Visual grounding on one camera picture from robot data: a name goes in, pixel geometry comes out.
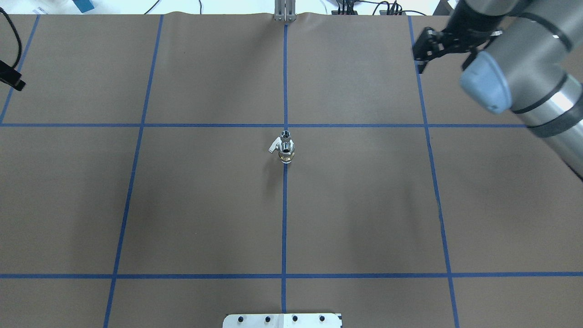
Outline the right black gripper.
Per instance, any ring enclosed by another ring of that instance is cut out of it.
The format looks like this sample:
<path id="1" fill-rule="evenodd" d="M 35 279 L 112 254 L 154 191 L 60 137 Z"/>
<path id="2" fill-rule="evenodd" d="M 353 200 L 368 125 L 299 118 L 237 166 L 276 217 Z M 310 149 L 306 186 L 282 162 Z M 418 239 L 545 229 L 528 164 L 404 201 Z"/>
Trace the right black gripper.
<path id="1" fill-rule="evenodd" d="M 467 53 L 485 43 L 501 22 L 501 13 L 478 9 L 470 0 L 459 0 L 446 26 L 425 27 L 412 46 L 417 72 L 424 73 L 432 60 L 450 53 Z"/>

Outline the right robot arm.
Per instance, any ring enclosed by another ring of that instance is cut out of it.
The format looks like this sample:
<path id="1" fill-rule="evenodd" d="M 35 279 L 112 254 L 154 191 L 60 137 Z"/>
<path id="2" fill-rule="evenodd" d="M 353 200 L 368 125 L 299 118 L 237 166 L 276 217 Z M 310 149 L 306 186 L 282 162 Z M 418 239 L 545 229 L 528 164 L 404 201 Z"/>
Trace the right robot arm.
<path id="1" fill-rule="evenodd" d="M 510 110 L 582 177 L 582 83 L 562 68 L 582 44 L 580 0 L 459 0 L 446 27 L 425 27 L 412 46 L 418 73 L 431 60 L 467 53 L 460 87 L 485 110 Z"/>

